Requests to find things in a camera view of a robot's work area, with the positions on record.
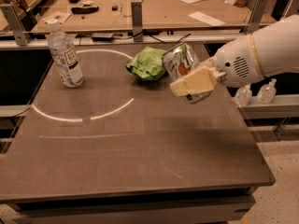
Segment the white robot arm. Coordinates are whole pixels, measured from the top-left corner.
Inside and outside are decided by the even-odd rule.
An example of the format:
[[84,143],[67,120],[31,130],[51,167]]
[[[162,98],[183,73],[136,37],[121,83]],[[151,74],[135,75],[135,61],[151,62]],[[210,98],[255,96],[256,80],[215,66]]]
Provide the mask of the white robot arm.
[[299,70],[299,16],[291,15],[223,45],[214,56],[170,84],[176,96],[239,88]]

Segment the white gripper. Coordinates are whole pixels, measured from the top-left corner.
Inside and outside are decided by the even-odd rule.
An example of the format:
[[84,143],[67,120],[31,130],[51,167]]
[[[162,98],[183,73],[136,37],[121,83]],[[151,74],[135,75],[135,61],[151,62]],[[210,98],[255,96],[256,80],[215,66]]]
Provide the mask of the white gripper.
[[220,80],[227,87],[238,88],[263,79],[253,35],[246,35],[225,44],[213,58],[201,61],[196,69],[172,82],[170,89],[179,97],[214,91]]

